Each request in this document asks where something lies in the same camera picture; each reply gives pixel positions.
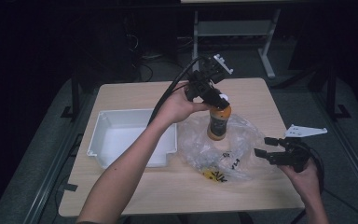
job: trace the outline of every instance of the orange bottle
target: orange bottle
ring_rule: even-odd
[[[231,106],[225,109],[212,107],[210,110],[211,119],[208,125],[208,136],[214,141],[220,141],[225,138],[227,131],[227,122],[231,116]]]

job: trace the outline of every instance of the gray carpet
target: gray carpet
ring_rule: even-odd
[[[233,77],[262,77],[268,85],[281,83],[298,71],[288,71],[294,41],[276,41],[271,45],[268,56],[277,75],[275,79],[267,79],[256,48],[257,45],[242,46],[235,50],[222,50],[219,53],[229,66],[235,69]],[[185,66],[190,61],[189,53],[179,54],[179,63]],[[168,59],[159,58],[145,63],[153,70],[150,81],[173,80],[181,71],[181,67]],[[143,79],[151,75],[150,70],[141,67]],[[327,128],[329,133],[304,139],[322,156],[325,166],[325,189],[323,199],[331,223],[358,223],[358,175],[351,160],[347,156],[347,142],[355,149],[358,156],[358,103],[351,88],[341,80],[337,81],[337,103],[343,104],[351,113],[351,119],[339,119],[334,122],[324,112],[325,90],[320,93],[309,92],[306,85],[309,77],[304,78],[284,90],[271,90],[271,94],[289,127],[300,126]],[[61,118],[63,109],[71,104],[70,81],[62,86],[51,105],[34,140],[29,146],[21,165],[13,176],[6,193],[0,201],[0,223],[74,223],[74,217],[57,215],[58,204],[62,197],[62,183],[67,181],[76,154],[76,137],[84,132],[87,120],[96,98],[94,93],[81,93],[81,114],[75,122]],[[65,150],[61,166],[56,161],[58,150]],[[59,169],[60,174],[47,181],[51,169]],[[274,211],[248,211],[254,223],[290,223],[299,209]],[[298,223],[306,223],[302,218]]]

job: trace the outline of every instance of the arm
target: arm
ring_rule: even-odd
[[[115,223],[135,192],[147,162],[167,128],[194,112],[207,109],[205,104],[189,102],[184,88],[175,91],[135,142],[97,180],[77,222]]]
[[[308,160],[301,173],[296,173],[291,166],[279,166],[279,168],[289,177],[305,204],[308,222],[310,224],[328,223],[319,191],[318,169],[313,160]]]

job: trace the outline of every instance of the plastic bag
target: plastic bag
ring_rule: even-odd
[[[255,156],[254,148],[280,149],[265,145],[265,135],[252,123],[233,114],[227,123],[226,137],[213,141],[207,135],[209,118],[188,118],[178,124],[178,153],[185,162],[219,182],[250,180],[277,170],[267,160]]]

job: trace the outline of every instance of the wooden tabletop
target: wooden tabletop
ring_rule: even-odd
[[[151,82],[101,86],[68,180],[77,189],[75,192],[66,190],[63,194],[59,209],[61,216],[78,216],[90,189],[103,172],[95,158],[86,154],[99,112],[153,108],[170,84]],[[262,78],[225,79],[215,87],[229,97],[232,114],[249,120],[265,136],[283,137],[286,128]],[[206,115],[208,112],[198,112],[192,116]],[[203,177],[183,162],[179,155],[172,155],[167,167],[145,170],[123,215],[296,207],[304,207],[304,204],[280,171],[250,181],[217,183]]]

